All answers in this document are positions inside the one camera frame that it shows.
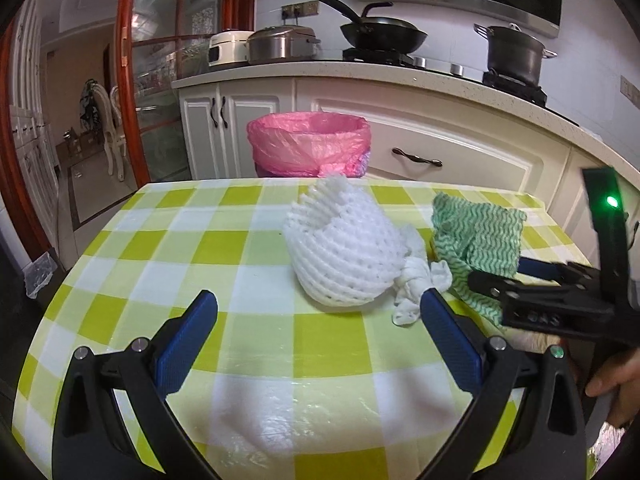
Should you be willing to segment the person's right hand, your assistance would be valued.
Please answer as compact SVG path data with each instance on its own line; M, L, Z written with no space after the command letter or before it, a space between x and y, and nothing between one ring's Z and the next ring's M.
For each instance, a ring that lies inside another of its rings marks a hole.
M586 395L594 398L617 391L606 421L620 429L631 422L640 408L640 356L639 349L629 350L623 356L613 356L594 374L586 387Z

